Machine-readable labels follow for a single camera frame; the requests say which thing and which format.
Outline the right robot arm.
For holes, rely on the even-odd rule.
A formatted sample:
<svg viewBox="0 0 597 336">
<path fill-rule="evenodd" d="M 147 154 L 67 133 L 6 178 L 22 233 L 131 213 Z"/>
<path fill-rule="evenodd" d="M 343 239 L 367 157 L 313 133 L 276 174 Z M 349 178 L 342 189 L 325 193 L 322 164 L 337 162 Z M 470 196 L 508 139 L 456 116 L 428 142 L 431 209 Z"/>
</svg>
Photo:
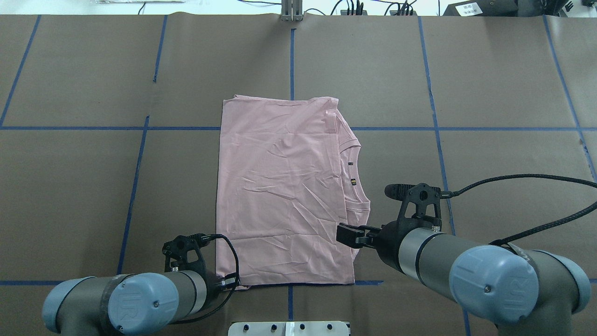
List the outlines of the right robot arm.
<svg viewBox="0 0 597 336">
<path fill-rule="evenodd" d="M 569 258 L 511 243 L 483 245 L 425 225 L 341 223 L 337 241 L 375 249 L 384 264 L 493 323 L 500 336 L 570 336 L 591 299 L 587 274 Z"/>
</svg>

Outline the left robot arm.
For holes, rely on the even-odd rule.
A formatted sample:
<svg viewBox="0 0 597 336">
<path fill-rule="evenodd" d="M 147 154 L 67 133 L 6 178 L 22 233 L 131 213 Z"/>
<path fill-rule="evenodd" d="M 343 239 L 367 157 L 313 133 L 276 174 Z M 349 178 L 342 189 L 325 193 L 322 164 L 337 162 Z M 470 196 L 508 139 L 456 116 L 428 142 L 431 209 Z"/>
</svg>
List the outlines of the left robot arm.
<svg viewBox="0 0 597 336">
<path fill-rule="evenodd" d="M 62 281 L 45 298 L 45 327 L 62 336 L 145 336 L 205 311 L 236 274 L 190 270 Z"/>
</svg>

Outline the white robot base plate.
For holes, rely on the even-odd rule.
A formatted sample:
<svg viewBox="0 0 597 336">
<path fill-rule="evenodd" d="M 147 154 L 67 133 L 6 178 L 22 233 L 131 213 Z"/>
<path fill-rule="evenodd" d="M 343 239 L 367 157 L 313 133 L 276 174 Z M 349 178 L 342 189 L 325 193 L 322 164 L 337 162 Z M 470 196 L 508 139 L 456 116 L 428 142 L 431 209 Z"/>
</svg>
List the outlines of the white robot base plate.
<svg viewBox="0 0 597 336">
<path fill-rule="evenodd" d="M 229 336 L 350 336 L 343 321 L 235 322 Z"/>
</svg>

